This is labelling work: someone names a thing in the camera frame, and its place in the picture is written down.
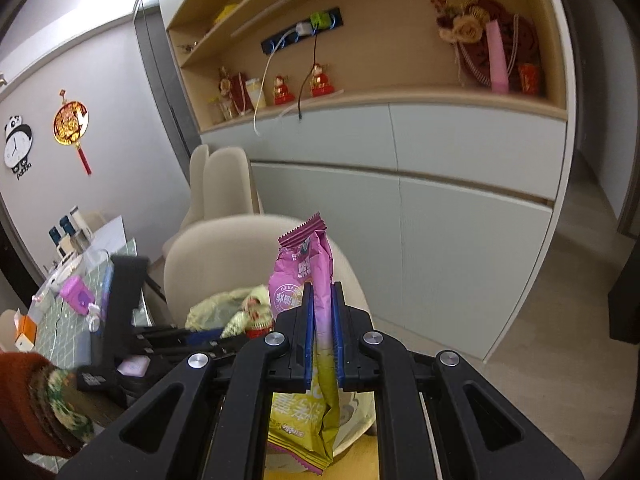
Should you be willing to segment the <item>purple yellow snack packet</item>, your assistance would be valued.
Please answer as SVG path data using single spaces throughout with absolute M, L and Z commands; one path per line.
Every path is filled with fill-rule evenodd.
M 332 330 L 333 255 L 326 222 L 314 214 L 279 237 L 279 252 L 268 282 L 277 321 L 297 310 L 307 323 L 302 344 L 302 393 L 272 396 L 268 442 L 321 474 L 333 462 L 340 426 Z

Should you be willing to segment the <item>yellow trash bag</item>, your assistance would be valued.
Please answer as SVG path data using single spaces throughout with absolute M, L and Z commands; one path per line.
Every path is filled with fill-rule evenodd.
M 184 327 L 211 332 L 216 339 L 265 335 L 273 329 L 269 292 L 265 285 L 221 292 L 189 310 Z M 277 393 L 272 400 L 268 441 L 286 452 L 323 468 L 345 452 L 374 423 L 371 393 L 344 392 L 329 406 L 322 381 L 312 378 L 305 393 Z

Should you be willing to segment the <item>white yellow toy chair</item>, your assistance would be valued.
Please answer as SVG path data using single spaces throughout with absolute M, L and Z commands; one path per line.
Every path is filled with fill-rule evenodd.
M 90 333 L 99 333 L 102 324 L 101 307 L 90 302 L 90 304 L 88 304 L 86 321 Z

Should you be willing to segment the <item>pink tin box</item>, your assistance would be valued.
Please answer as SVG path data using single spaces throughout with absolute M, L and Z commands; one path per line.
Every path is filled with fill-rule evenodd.
M 73 275 L 64 282 L 60 296 L 79 315 L 87 315 L 88 304 L 96 300 L 92 290 L 79 275 Z

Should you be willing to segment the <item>orange white tissue box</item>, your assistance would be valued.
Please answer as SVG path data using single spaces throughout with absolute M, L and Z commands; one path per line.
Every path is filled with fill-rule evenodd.
M 14 314 L 15 337 L 14 346 L 18 351 L 31 352 L 35 347 L 37 324 L 28 315 L 21 312 Z

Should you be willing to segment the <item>beige chair near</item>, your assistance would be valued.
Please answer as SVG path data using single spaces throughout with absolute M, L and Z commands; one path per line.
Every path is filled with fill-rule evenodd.
M 278 237 L 299 219 L 244 214 L 194 224 L 182 233 L 165 263 L 167 307 L 178 324 L 210 296 L 268 283 L 279 255 Z

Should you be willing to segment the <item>beige chair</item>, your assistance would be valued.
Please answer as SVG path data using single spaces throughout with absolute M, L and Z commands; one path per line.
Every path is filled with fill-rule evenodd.
M 279 255 L 278 237 L 299 219 L 244 214 L 194 224 L 182 233 L 165 263 L 167 307 L 178 324 L 210 296 L 268 283 Z
M 190 206 L 181 222 L 180 229 L 185 230 L 191 224 L 204 218 L 204 168 L 209 158 L 209 147 L 199 145 L 190 158 Z
M 179 228 L 177 234 L 163 244 L 163 256 L 177 238 L 198 223 L 239 214 L 262 214 L 262 202 L 254 181 L 252 165 L 247 154 L 238 148 L 218 148 L 209 152 L 204 168 L 204 218 L 191 224 L 185 230 Z

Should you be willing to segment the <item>white thermos bottle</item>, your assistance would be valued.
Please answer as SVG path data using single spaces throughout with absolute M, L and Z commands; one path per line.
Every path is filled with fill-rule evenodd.
M 75 223 L 77 231 L 81 232 L 82 234 L 84 234 L 84 237 L 89 242 L 92 242 L 92 240 L 93 240 L 92 229 L 88 225 L 87 221 L 85 220 L 84 216 L 82 215 L 82 213 L 80 212 L 80 210 L 79 210 L 79 208 L 77 206 L 75 206 L 70 211 L 70 218 L 73 219 L 73 222 Z

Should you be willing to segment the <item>beige chair far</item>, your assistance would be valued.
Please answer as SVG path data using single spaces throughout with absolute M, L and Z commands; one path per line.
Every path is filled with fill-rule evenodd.
M 190 158 L 190 206 L 181 222 L 180 229 L 185 230 L 191 224 L 204 218 L 204 168 L 209 158 L 209 147 L 199 145 Z

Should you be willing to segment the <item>cream cup on shelf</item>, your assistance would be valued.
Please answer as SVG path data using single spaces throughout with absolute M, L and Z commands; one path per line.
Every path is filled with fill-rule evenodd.
M 261 110 L 266 106 L 264 84 L 260 78 L 252 78 L 245 81 L 245 89 L 254 110 Z

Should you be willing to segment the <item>red figurine left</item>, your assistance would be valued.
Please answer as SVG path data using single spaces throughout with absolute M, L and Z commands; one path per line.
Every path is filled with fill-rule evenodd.
M 273 89 L 272 89 L 273 104 L 280 106 L 286 103 L 291 103 L 294 100 L 295 100 L 295 96 L 288 88 L 285 78 L 280 75 L 274 78 Z

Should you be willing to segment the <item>red figurine right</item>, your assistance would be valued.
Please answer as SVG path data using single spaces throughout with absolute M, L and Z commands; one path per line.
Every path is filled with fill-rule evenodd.
M 319 63 L 314 63 L 311 70 L 310 91 L 313 98 L 327 96 L 335 91 L 324 68 Z

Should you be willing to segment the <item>flower bouquet red bag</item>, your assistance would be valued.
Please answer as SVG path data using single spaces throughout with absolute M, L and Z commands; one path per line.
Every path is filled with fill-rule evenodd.
M 438 36 L 451 44 L 460 76 L 492 91 L 541 96 L 544 72 L 536 29 L 497 0 L 431 0 Z

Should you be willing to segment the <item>panda wall clock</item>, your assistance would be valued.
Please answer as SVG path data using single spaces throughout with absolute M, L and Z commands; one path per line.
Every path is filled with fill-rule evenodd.
M 4 125 L 4 134 L 4 164 L 12 171 L 14 177 L 20 180 L 32 166 L 28 161 L 32 149 L 32 128 L 24 122 L 21 115 L 13 115 Z

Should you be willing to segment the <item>red gold wall ornament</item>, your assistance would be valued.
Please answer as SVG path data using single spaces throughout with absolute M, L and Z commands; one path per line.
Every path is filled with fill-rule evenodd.
M 92 175 L 92 169 L 81 147 L 81 139 L 88 130 L 89 111 L 83 102 L 66 98 L 66 90 L 58 92 L 61 106 L 55 113 L 52 122 L 54 140 L 64 146 L 72 146 L 84 167 L 87 176 Z

